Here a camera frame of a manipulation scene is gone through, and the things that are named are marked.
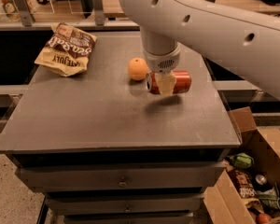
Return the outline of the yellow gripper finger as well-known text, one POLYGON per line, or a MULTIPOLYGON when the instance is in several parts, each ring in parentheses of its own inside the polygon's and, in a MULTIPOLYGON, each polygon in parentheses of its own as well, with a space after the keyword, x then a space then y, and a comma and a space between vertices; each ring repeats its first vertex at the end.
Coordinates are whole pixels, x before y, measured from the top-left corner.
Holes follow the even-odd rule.
POLYGON ((172 95, 176 84, 176 78, 173 72, 156 73, 155 79, 159 92, 162 96, 172 95))

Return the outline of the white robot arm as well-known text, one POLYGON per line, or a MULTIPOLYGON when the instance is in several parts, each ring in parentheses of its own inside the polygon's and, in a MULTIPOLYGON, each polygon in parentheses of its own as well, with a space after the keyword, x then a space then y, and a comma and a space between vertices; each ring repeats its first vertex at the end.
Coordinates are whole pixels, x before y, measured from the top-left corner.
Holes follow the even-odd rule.
POLYGON ((280 18, 203 0, 119 0, 140 26, 151 71, 168 73, 184 45, 280 101, 280 18))

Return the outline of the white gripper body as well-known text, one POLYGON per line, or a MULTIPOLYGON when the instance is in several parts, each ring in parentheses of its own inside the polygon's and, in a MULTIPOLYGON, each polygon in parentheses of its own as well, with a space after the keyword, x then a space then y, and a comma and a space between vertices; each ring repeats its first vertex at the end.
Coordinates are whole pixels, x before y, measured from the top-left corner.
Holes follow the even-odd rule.
POLYGON ((180 60, 180 44, 176 48, 164 55, 155 55, 144 50, 144 57, 148 68, 154 73, 168 73, 175 69, 180 60))

